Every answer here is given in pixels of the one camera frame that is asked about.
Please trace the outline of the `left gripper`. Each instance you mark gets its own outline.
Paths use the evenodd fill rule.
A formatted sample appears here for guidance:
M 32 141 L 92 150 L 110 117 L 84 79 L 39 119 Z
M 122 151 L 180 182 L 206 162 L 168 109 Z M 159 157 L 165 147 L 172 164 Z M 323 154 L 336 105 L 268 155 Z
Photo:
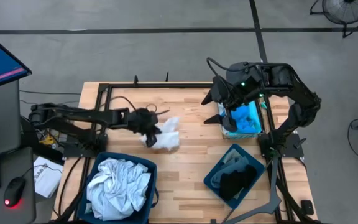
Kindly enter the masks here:
M 146 134 L 147 147 L 152 147 L 157 142 L 157 135 L 162 133 L 157 123 L 157 114 L 146 108 L 138 108 L 128 115 L 128 130 Z

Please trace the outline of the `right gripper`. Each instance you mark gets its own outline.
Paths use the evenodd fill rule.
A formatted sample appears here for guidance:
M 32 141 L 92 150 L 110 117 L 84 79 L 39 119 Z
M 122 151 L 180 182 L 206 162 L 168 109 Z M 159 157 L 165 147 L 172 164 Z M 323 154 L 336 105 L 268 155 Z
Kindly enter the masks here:
M 233 80 L 229 81 L 220 76 L 215 69 L 213 87 L 205 98 L 202 100 L 202 105 L 207 105 L 210 102 L 217 102 L 224 105 L 225 108 L 237 108 L 241 105 L 248 105 L 250 97 L 247 96 L 252 91 L 259 87 L 261 77 L 257 71 L 257 63 L 239 62 L 232 64 L 230 67 L 225 67 L 217 61 L 212 63 L 220 69 L 226 71 Z M 237 131 L 236 121 L 228 115 L 221 116 L 216 114 L 204 121 L 204 124 L 220 124 L 229 132 Z

